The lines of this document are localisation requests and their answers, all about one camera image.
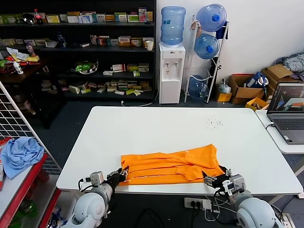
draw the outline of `white cup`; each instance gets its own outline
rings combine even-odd
[[[147,50],[148,51],[152,51],[153,50],[154,41],[148,40],[148,41],[146,41],[146,43],[147,43]]]

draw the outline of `metal rack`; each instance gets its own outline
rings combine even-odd
[[[185,100],[184,100],[185,103],[187,102],[187,97],[189,96],[188,87],[189,87],[189,81],[190,81],[191,77],[195,78],[198,81],[207,81],[206,84],[208,84],[208,80],[210,78],[212,78],[210,88],[209,88],[209,94],[208,94],[208,97],[207,97],[207,100],[206,100],[206,103],[209,102],[215,77],[216,77],[216,75],[217,75],[217,73],[218,73],[218,71],[220,70],[220,67],[221,67],[220,66],[220,58],[221,58],[221,54],[222,54],[222,49],[224,47],[226,35],[228,33],[229,22],[227,22],[226,26],[223,26],[223,28],[225,28],[225,32],[224,32],[224,37],[222,39],[222,42],[220,44],[220,49],[219,49],[219,52],[218,52],[218,59],[216,61],[214,61],[213,58],[211,59],[211,61],[215,65],[215,70],[213,72],[213,75],[210,74],[210,69],[207,69],[206,71],[208,73],[208,76],[207,76],[207,78],[204,78],[204,79],[197,79],[196,77],[190,75],[190,69],[191,69],[191,66],[192,66],[193,55],[196,54],[194,52],[194,45],[195,45],[195,40],[196,40],[196,34],[199,30],[199,27],[200,27],[200,23],[197,20],[195,20],[195,16],[193,15],[192,16],[192,24],[191,24],[191,28],[190,28],[191,32],[190,32],[190,40],[189,40],[189,45],[188,45],[188,55],[187,55],[187,58],[186,58],[186,66],[185,66],[185,74],[184,74],[187,77],[187,85],[186,85],[186,89],[185,89]]]
[[[43,170],[50,175],[59,175],[62,170],[61,167],[30,126],[2,82],[0,82],[0,139],[7,137],[17,139],[22,136],[35,138],[40,146],[44,148],[44,152],[48,156],[43,164]]]

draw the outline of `small white table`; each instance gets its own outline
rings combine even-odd
[[[122,154],[170,153],[210,143],[218,149],[219,163],[243,175],[253,195],[302,191],[283,155],[248,108],[94,107],[57,187],[78,190],[78,180],[90,173],[107,175],[120,168]],[[191,183],[118,186],[115,192],[213,195],[215,190]]]
[[[267,110],[257,110],[256,115],[258,116],[263,125],[266,125],[271,122],[271,120],[269,120],[267,117]],[[269,126],[267,128],[267,131],[282,153],[304,154],[304,145],[287,144],[275,127]]]

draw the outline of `blue towel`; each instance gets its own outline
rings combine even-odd
[[[5,174],[13,179],[28,166],[39,162],[43,152],[44,148],[34,138],[10,139],[0,153]]]

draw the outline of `orange cloth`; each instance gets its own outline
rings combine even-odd
[[[122,168],[128,166],[127,181],[121,185],[197,183],[204,182],[202,171],[224,174],[212,144],[175,153],[122,155]]]

